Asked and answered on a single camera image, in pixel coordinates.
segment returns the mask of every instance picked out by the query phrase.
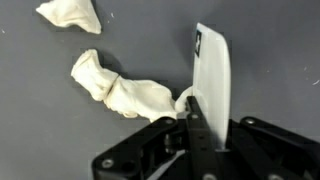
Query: gray surface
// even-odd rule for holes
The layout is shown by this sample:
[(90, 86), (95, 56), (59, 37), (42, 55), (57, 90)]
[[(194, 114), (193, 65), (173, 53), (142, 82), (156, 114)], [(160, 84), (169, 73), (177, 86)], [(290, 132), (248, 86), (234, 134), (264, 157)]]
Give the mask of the gray surface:
[(231, 47), (232, 118), (264, 118), (320, 141), (320, 84), (312, 85), (320, 79), (319, 1), (97, 0), (101, 36), (53, 27), (34, 12), (39, 4), (0, 6), (0, 179), (91, 179), (96, 154), (147, 121), (94, 102), (70, 78), (77, 57), (95, 47), (109, 68), (177, 96), (192, 83), (198, 21)]

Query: white cloth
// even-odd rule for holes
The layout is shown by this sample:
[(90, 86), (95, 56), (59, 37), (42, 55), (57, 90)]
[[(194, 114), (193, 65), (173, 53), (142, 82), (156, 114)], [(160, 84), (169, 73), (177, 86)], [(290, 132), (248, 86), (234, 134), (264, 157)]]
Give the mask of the white cloth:
[(90, 92), (94, 100), (102, 101), (119, 75), (103, 69), (97, 51), (90, 49), (79, 57), (72, 68), (71, 76)]
[(127, 118), (140, 115), (151, 122), (165, 116), (176, 119), (177, 115), (171, 91), (150, 80), (134, 81), (119, 76), (104, 103)]
[(87, 32), (101, 33), (101, 24), (91, 0), (52, 0), (41, 4), (36, 11), (55, 26), (78, 25)]
[(177, 113), (184, 112), (186, 111), (186, 103), (187, 103), (187, 97), (192, 96), (193, 91), (192, 91), (192, 86), (187, 88), (182, 92), (178, 100), (176, 101), (174, 105), (174, 109), (176, 110)]

